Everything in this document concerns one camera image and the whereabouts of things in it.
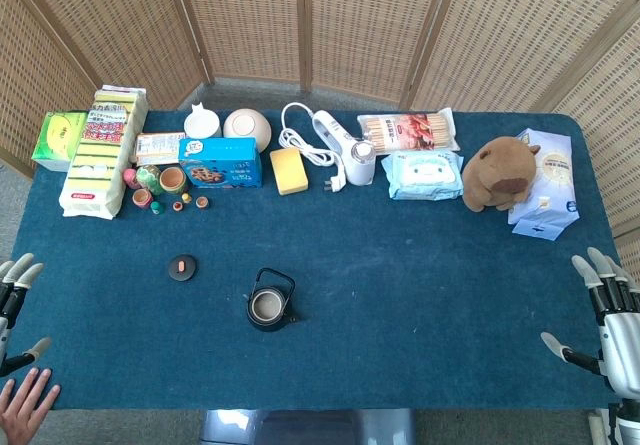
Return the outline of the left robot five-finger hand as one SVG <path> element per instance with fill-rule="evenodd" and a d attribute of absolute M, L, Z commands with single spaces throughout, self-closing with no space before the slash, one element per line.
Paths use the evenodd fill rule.
<path fill-rule="evenodd" d="M 52 343 L 50 337 L 43 337 L 22 354 L 7 357 L 9 339 L 25 297 L 44 268 L 43 263 L 34 263 L 33 260 L 34 255 L 26 253 L 17 261 L 1 264 L 1 377 L 37 361 Z"/>

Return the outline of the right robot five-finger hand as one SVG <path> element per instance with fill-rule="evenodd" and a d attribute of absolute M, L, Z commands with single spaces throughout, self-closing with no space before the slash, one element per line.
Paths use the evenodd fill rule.
<path fill-rule="evenodd" d="M 578 352 L 549 332 L 540 337 L 565 363 L 604 377 L 622 399 L 639 399 L 639 285 L 614 260 L 595 247 L 588 259 L 571 258 L 588 291 L 599 330 L 602 356 Z"/>

